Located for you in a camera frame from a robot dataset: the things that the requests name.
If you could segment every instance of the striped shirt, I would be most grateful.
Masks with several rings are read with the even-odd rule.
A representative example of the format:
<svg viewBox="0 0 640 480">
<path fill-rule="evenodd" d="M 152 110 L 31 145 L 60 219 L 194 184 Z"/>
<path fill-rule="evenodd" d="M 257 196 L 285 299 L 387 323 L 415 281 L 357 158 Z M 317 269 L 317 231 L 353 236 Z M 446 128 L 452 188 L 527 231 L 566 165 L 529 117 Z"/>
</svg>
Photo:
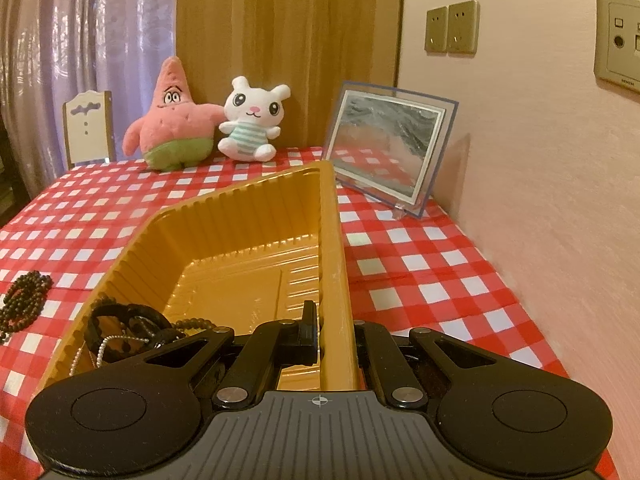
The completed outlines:
<svg viewBox="0 0 640 480">
<path fill-rule="evenodd" d="M 229 138 L 235 140 L 238 152 L 244 155 L 253 155 L 259 146 L 268 143 L 267 129 L 251 123 L 238 123 Z"/>
</svg>

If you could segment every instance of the photo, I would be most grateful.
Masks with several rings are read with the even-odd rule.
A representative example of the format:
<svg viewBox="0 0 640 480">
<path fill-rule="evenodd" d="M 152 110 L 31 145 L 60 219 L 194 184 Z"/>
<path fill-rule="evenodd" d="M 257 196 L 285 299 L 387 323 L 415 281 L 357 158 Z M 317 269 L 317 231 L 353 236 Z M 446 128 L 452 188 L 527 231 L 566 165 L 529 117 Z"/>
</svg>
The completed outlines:
<svg viewBox="0 0 640 480">
<path fill-rule="evenodd" d="M 445 110 L 347 90 L 329 146 L 338 174 L 415 204 Z"/>
</svg>

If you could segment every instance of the electrical socket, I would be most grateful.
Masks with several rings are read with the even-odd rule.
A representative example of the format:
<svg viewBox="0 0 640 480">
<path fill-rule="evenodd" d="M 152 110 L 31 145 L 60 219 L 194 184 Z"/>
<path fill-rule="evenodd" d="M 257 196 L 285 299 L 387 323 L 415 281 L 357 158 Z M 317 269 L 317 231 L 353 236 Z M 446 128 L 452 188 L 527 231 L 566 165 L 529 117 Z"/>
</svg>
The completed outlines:
<svg viewBox="0 0 640 480">
<path fill-rule="evenodd" d="M 427 10 L 424 49 L 427 52 L 447 51 L 447 7 Z"/>
<path fill-rule="evenodd" d="M 449 6 L 447 52 L 475 54 L 478 49 L 480 5 L 475 0 Z"/>
<path fill-rule="evenodd" d="M 596 77 L 640 92 L 640 2 L 596 0 Z"/>
</svg>

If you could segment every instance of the chair backrest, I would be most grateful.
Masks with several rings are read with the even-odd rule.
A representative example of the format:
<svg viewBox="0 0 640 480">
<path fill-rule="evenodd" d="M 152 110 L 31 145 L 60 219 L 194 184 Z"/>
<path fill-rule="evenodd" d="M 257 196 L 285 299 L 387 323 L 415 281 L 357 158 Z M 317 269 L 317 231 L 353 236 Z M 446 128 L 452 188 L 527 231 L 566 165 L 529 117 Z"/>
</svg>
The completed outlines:
<svg viewBox="0 0 640 480">
<path fill-rule="evenodd" d="M 69 168 L 89 160 L 115 160 L 110 91 L 78 94 L 64 103 L 62 117 Z"/>
</svg>

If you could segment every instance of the table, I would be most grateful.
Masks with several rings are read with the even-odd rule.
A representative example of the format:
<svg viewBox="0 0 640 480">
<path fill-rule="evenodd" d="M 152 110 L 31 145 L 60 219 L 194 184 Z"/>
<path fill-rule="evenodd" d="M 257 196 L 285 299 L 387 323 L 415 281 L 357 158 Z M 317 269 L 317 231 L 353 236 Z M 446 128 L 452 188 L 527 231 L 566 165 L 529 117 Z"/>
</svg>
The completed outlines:
<svg viewBox="0 0 640 480">
<path fill-rule="evenodd" d="M 163 206 L 320 155 L 319 148 L 289 149 L 263 164 L 214 158 L 160 174 L 141 160 L 81 166 L 0 231 L 0 293 L 32 269 L 50 274 L 55 284 L 34 324 L 0 347 L 0 480 L 40 473 L 24 434 L 31 394 L 89 291 L 142 222 Z M 338 202 L 355 319 L 400 335 L 427 326 L 566 375 L 493 266 L 434 201 L 420 221 L 395 219 L 387 206 L 341 186 Z M 608 453 L 598 471 L 617 478 Z"/>
</svg>

